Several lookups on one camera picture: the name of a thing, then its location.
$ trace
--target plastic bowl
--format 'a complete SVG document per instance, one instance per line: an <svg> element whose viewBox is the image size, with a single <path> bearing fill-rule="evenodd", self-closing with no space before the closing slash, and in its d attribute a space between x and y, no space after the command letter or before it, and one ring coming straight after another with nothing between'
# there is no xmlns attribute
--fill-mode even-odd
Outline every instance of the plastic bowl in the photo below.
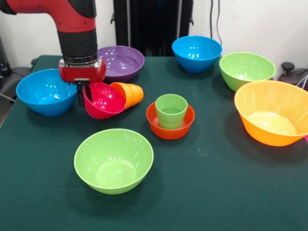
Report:
<svg viewBox="0 0 308 231"><path fill-rule="evenodd" d="M146 117L152 132L156 136L165 140L176 140L182 138L188 133L194 121L194 111L193 108L188 105L183 124L179 129L164 129L159 126L155 102L148 107Z"/></svg>
<svg viewBox="0 0 308 231"><path fill-rule="evenodd" d="M79 177L96 191L121 194L144 179L153 159L153 149L142 135L126 129L109 129L81 143L74 167Z"/></svg>
<svg viewBox="0 0 308 231"><path fill-rule="evenodd" d="M227 54L221 58L219 66L223 79L233 91L246 83L271 79L276 72L270 60L248 52Z"/></svg>
<svg viewBox="0 0 308 231"><path fill-rule="evenodd" d="M33 111L44 116L59 116L73 105L77 87L63 82L58 69L47 69L22 79L16 94Z"/></svg>
<svg viewBox="0 0 308 231"><path fill-rule="evenodd" d="M123 112L125 98L105 83L90 83L92 102L87 98L87 90L83 89L83 98L87 113L95 119L107 119Z"/></svg>
<svg viewBox="0 0 308 231"><path fill-rule="evenodd" d="M214 64L222 52L222 47L208 37L184 36L173 42L172 50L184 70L198 74Z"/></svg>
<svg viewBox="0 0 308 231"><path fill-rule="evenodd" d="M99 58L106 63L104 82L127 82L134 78L144 64L143 54L132 47L111 46L98 50Z"/></svg>
<svg viewBox="0 0 308 231"><path fill-rule="evenodd" d="M308 92L267 80L245 84L235 106L247 132L257 141L286 146L308 135Z"/></svg>

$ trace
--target plastic cup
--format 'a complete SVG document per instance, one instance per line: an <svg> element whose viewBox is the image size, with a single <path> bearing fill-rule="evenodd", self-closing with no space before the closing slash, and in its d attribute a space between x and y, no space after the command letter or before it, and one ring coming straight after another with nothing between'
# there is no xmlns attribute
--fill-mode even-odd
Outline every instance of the plastic cup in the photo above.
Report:
<svg viewBox="0 0 308 231"><path fill-rule="evenodd" d="M125 99L125 110L137 105L143 100L143 90L140 86L131 83L112 83L110 86L116 89Z"/></svg>
<svg viewBox="0 0 308 231"><path fill-rule="evenodd" d="M183 123L187 101L175 94L160 96L155 102L159 126L165 129L179 129Z"/></svg>

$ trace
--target pink bowl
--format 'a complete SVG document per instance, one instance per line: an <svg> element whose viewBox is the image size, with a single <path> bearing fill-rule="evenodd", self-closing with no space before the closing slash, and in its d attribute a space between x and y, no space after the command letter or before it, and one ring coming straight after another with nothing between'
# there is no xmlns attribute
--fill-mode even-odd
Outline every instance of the pink bowl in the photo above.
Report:
<svg viewBox="0 0 308 231"><path fill-rule="evenodd" d="M90 83L92 102L87 98L87 90L83 89L83 98L87 113L95 119L107 119L123 112L125 98L105 83Z"/></svg>

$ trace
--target orange bowl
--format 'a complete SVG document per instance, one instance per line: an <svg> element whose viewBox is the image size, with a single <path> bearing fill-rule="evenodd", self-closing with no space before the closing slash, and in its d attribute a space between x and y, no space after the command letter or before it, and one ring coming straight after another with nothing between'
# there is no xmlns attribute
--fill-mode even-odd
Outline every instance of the orange bowl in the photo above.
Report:
<svg viewBox="0 0 308 231"><path fill-rule="evenodd" d="M257 141L287 146L308 135L308 92L267 80L243 85L235 94L246 131Z"/></svg>
<svg viewBox="0 0 308 231"><path fill-rule="evenodd" d="M146 117L149 121L152 132L156 136L162 139L165 139L165 140L176 140L176 139L182 138L188 133L194 121L194 111L193 111L193 108L190 105L188 105L183 124L179 129L164 129L164 128L159 127L158 117L157 117L156 108L155 108L155 102L152 103L146 110Z"/></svg>

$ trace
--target white wall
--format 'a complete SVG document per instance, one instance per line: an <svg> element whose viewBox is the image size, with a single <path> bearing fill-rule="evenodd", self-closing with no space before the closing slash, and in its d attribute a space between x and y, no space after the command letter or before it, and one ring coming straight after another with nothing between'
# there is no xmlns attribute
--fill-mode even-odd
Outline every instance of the white wall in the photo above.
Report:
<svg viewBox="0 0 308 231"><path fill-rule="evenodd" d="M284 61L308 67L308 0L220 0L223 55L249 51L266 56L281 73ZM194 0L190 34L210 36L210 0ZM214 0L214 39L218 0Z"/></svg>
<svg viewBox="0 0 308 231"><path fill-rule="evenodd" d="M96 0L98 47L115 45L110 24L113 0ZM61 55L56 26L47 14L7 15L0 12L0 36L12 67L30 66L42 54Z"/></svg>
<svg viewBox="0 0 308 231"><path fill-rule="evenodd" d="M214 38L218 0L214 0ZM96 0L99 47L115 45L110 25L113 0ZM271 59L280 72L283 61L308 67L308 0L221 0L219 33L223 54L250 51ZM190 34L210 36L210 0L194 0ZM12 66L29 66L42 54L61 54L53 20L43 14L0 13L0 36Z"/></svg>

